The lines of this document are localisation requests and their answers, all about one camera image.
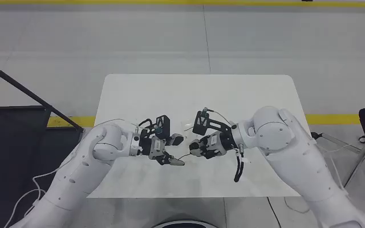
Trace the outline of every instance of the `round base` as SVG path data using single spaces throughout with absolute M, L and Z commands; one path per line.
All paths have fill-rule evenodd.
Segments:
M 206 222 L 198 222 L 193 220 L 180 220 L 174 222 L 166 222 L 153 228 L 217 228 Z

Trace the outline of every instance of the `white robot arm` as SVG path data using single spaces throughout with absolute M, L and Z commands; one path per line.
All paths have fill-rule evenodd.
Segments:
M 231 128 L 211 120 L 207 111 L 198 112 L 193 132 L 204 135 L 208 128 L 218 132 L 194 140 L 191 154 L 209 159 L 230 149 L 239 148 L 243 154 L 243 149 L 257 147 L 278 176 L 304 198 L 319 227 L 365 228 L 365 215 L 337 186 L 316 141 L 289 111 L 263 107 L 252 119 Z
M 170 136 L 169 127 L 168 117 L 160 116 L 140 134 L 114 123 L 93 128 L 63 161 L 47 193 L 11 227 L 67 227 L 74 210 L 99 186 L 118 157 L 143 154 L 161 165 L 184 165 L 165 150 L 166 145 L 183 141 L 181 135 Z

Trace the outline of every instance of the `yellow floor line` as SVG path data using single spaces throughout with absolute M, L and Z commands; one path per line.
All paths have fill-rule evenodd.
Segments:
M 310 125 L 360 124 L 359 115 L 357 114 L 308 114 L 306 115 L 306 118 Z M 95 116 L 71 116 L 70 119 L 85 128 L 93 127 L 95 122 Z M 64 121 L 61 117 L 51 116 L 48 121 L 48 127 L 71 127 L 71 125 Z
M 304 7 L 365 7 L 365 2 L 274 2 L 247 0 L 0 0 L 0 5 L 55 4 L 55 5 L 221 5 L 221 6 L 304 6 Z

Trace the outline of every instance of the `tabletop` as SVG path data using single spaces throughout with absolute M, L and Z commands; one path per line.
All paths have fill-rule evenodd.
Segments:
M 286 108 L 308 131 L 297 90 L 287 75 L 108 75 L 104 81 L 95 124 L 121 118 L 139 123 L 146 118 L 167 115 L 171 134 L 188 138 L 179 146 L 166 147 L 175 157 L 188 154 L 186 125 L 204 107 L 228 120 L 249 119 L 255 111 L 271 105 Z M 224 121 L 211 113 L 210 118 Z M 122 128 L 134 126 L 116 121 Z M 234 151 L 209 160 L 182 158 L 185 166 L 159 165 L 147 156 L 118 158 L 91 198 L 169 198 L 169 197 L 262 197 L 298 196 L 272 170 L 258 149 L 245 150 L 243 175 L 233 181 L 237 169 Z

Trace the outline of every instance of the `black cable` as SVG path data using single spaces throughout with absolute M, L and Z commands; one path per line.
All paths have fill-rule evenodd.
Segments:
M 276 215 L 276 213 L 275 213 L 275 211 L 274 211 L 274 209 L 273 209 L 273 206 L 271 205 L 270 199 L 269 199 L 268 197 L 266 197 L 266 198 L 267 198 L 267 201 L 269 202 L 269 205 L 270 205 L 271 210 L 272 210 L 272 211 L 273 211 L 273 213 L 274 213 L 274 216 L 275 216 L 275 218 L 276 218 L 276 221 L 278 222 L 279 228 L 281 228 L 281 224 L 280 224 L 279 219 L 278 219 L 278 217 L 277 217 L 277 215 Z
M 236 171 L 236 175 L 234 175 L 234 182 L 238 182 L 240 180 L 240 178 L 238 177 L 238 174 L 240 172 L 240 166 L 241 166 L 241 162 L 240 162 L 240 158 L 238 156 L 236 156 L 237 159 L 237 171 Z
M 152 126 L 153 125 L 151 119 L 146 119 L 146 120 L 142 121 L 140 124 L 138 124 L 138 126 L 142 126 L 144 123 L 147 123 L 147 122 L 149 122 L 149 126 Z
M 189 153 L 189 154 L 185 154 L 185 155 L 181 156 L 180 158 L 178 158 L 178 160 L 180 160 L 180 159 L 182 159 L 183 157 L 188 156 L 188 155 L 191 155 L 191 153 Z
M 191 128 L 188 128 L 188 129 L 184 130 L 184 132 L 186 132 L 186 131 L 188 131 L 188 130 L 192 129 L 193 127 L 194 127 L 194 126 L 192 126 Z

